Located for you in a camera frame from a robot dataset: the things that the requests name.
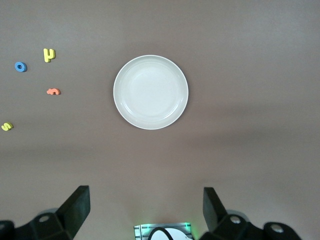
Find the yellow foam letter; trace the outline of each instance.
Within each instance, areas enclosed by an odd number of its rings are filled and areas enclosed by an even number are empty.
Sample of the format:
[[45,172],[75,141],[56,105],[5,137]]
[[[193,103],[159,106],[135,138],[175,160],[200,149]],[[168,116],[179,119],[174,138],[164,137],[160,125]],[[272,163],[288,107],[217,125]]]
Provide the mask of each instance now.
[[46,63],[50,63],[50,59],[54,59],[56,57],[55,50],[53,49],[48,50],[47,48],[44,48],[43,54],[44,54],[44,61]]

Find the ceramic plate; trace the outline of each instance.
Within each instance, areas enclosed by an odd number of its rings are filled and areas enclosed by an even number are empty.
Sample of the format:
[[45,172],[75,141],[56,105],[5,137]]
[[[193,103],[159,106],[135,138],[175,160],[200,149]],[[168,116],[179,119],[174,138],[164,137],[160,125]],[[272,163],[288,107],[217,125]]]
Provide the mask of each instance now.
[[132,125],[148,130],[174,123],[186,108],[188,94],[187,80],[180,68],[157,55],[129,61],[113,86],[119,113]]

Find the white plate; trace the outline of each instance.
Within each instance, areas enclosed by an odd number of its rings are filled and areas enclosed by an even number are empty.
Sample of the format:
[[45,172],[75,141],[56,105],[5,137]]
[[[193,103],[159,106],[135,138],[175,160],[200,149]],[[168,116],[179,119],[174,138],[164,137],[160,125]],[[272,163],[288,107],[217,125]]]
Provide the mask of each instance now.
[[175,122],[188,101],[188,84],[169,59],[144,55],[125,64],[115,78],[113,98],[119,113],[132,125],[148,130]]

